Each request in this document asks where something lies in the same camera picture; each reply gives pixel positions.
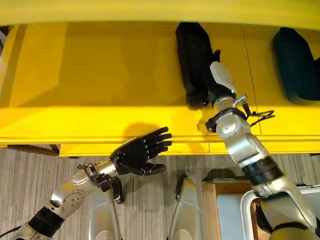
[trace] gray carpet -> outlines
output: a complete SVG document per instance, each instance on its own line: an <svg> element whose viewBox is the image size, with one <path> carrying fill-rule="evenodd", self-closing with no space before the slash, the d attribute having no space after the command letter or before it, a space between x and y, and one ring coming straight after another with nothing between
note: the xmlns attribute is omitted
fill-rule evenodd
<svg viewBox="0 0 320 240"><path fill-rule="evenodd" d="M308 154L274 155L281 169L295 182L320 184L320 158ZM3 149L0 154L0 233L28 221L48 201L55 188L71 179L78 164L106 157L68 159ZM201 180L224 177L229 169L235 176L241 170L227 155L161 156L155 162L165 163L167 171L155 176L121 176L125 203L117 205L124 240L165 240L174 213L175 187L182 174L193 177L201 196ZM88 239L89 197L82 208L68 218L54 240Z"/></svg>

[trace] robotic hand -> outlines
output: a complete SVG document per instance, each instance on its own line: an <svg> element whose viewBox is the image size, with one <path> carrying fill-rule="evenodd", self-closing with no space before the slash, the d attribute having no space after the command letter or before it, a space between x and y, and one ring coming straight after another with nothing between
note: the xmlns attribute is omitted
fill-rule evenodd
<svg viewBox="0 0 320 240"><path fill-rule="evenodd" d="M88 195L107 192L117 185L117 175L133 173L146 176L165 171L164 164L153 164L148 160L168 150L172 144L164 141L172 137L166 133L168 130L163 127L143 137L135 137L116 149L110 160L79 165L79 171L71 181L58 186L49 202L11 239L50 239Z"/></svg>
<svg viewBox="0 0 320 240"><path fill-rule="evenodd" d="M135 137L116 149L110 159L118 174L147 176L165 171L166 165L153 164L148 160L168 151L168 146L172 145L171 141L164 141L172 137L170 133L166 133L168 130L168 127L163 127L143 137Z"/></svg>

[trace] yellow surface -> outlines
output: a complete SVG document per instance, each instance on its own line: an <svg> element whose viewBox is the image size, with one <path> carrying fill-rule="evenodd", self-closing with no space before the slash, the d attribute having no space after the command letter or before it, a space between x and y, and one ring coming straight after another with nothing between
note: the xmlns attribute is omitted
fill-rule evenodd
<svg viewBox="0 0 320 240"><path fill-rule="evenodd" d="M238 95L247 94L252 111L275 110L253 134L272 153L320 152L320 103L294 105L282 92L271 48L278 29L203 26L213 50L221 49ZM168 126L174 144L166 154L226 154L222 139L205 129L212 107L186 106L176 27L14 27L0 59L0 145L56 143L63 157L109 155L133 136ZM320 57L320 32L299 33Z"/></svg>
<svg viewBox="0 0 320 240"><path fill-rule="evenodd" d="M61 144L60 157L71 156L109 156L121 143L110 144ZM161 155L205 155L209 154L209 143L189 142L173 143L167 152Z"/></svg>
<svg viewBox="0 0 320 240"><path fill-rule="evenodd" d="M276 117L260 123L264 136L320 136L320 101L299 106L288 101L273 55L272 40L278 28L244 28L256 104L259 112L275 110ZM320 57L320 31L298 31L314 58Z"/></svg>
<svg viewBox="0 0 320 240"><path fill-rule="evenodd" d="M168 126L208 141L211 106L191 110L176 24L32 24L11 30L1 58L0 143L106 143ZM240 26L208 24L212 47L256 109ZM252 128L260 134L259 125Z"/></svg>
<svg viewBox="0 0 320 240"><path fill-rule="evenodd" d="M193 21L320 30L319 0L0 0L0 25L70 21Z"/></svg>

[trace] wire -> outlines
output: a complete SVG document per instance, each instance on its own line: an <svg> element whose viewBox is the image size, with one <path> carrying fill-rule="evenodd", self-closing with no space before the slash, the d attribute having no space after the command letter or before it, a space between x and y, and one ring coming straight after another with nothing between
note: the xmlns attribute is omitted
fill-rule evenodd
<svg viewBox="0 0 320 240"><path fill-rule="evenodd" d="M273 115L275 113L274 110L270 110L270 111L263 111L263 112L252 112L252 115L249 117L260 117L259 120L253 122L250 124L250 127L256 125L257 123L266 120L266 119L271 119L274 118L276 115Z"/></svg>
<svg viewBox="0 0 320 240"><path fill-rule="evenodd" d="M1 235L0 235L0 239L1 239L2 237L4 237L5 235L9 234L9 233L12 233L12 232L17 231L19 228L21 228L21 226L17 226L17 227L15 227L15 228L12 228L11 230L9 230L9 231L1 234Z"/></svg>

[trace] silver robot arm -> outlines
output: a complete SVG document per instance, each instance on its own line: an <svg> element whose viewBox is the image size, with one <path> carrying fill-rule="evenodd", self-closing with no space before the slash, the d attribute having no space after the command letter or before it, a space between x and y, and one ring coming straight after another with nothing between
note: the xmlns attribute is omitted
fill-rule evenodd
<svg viewBox="0 0 320 240"><path fill-rule="evenodd" d="M221 83L224 79L229 82L232 80L228 70L221 63L216 63L215 69L210 66L210 69L213 77L215 79L220 78ZM296 213L291 215L291 218L282 218L282 222L274 217L269 217L268 221L271 221L270 225L275 230L270 239L301 239L299 236L303 234L305 234L304 239L317 239L314 233L317 228L317 218L312 207L304 199L296 185L282 173L267 149L251 133L251 126L247 122L248 115L251 112L246 99L245 95L239 99L234 99L231 95L220 96L212 103L218 114L206 123L207 129L217 132L223 138L230 156L250 179L254 193L263 198L262 201L267 199L277 201L281 198L281 204L290 205ZM243 105L247 116L237 109L239 104ZM280 193L285 193L288 197L283 198L283 194ZM271 207L267 209L267 211L272 210L275 209Z"/></svg>
<svg viewBox="0 0 320 240"><path fill-rule="evenodd" d="M116 175L117 170L110 160L82 166L70 182L57 187L49 202L11 239L51 239L63 222L81 207L88 195L112 191L110 179Z"/></svg>
<svg viewBox="0 0 320 240"><path fill-rule="evenodd" d="M114 186L119 186L115 176L129 173L147 176L165 171L164 164L153 164L149 160L167 151L168 146L172 144L168 140L172 137L170 133L166 133L168 130L167 127L163 127L145 136L131 139L117 148L111 154L110 160L80 165L79 171L71 181L58 186L49 202L11 239L52 238L63 222L80 208L88 195L93 193L95 196L90 211L89 240L106 239L110 234L112 234L111 239L120 239L117 226L110 226L110 231L105 231L101 225L95 224L98 222L102 224L104 213L107 214L104 219L105 224L118 221L111 194Z"/></svg>

